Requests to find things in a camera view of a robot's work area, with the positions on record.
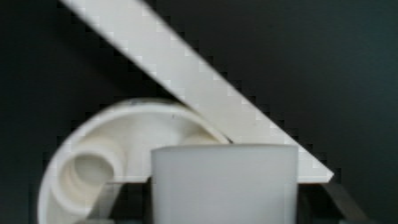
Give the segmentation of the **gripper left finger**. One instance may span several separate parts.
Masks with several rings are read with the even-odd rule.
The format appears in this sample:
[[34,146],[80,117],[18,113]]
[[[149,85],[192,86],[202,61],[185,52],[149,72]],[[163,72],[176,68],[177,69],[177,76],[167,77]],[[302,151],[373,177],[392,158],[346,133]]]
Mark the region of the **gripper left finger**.
[[106,183],[90,213],[76,224],[151,224],[149,185]]

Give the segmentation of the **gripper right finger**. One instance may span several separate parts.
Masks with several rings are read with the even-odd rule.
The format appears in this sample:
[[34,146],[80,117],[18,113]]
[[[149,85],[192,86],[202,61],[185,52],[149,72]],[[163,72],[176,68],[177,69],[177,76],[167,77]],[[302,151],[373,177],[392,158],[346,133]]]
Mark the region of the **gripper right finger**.
[[300,184],[296,224],[380,224],[366,215],[341,184]]

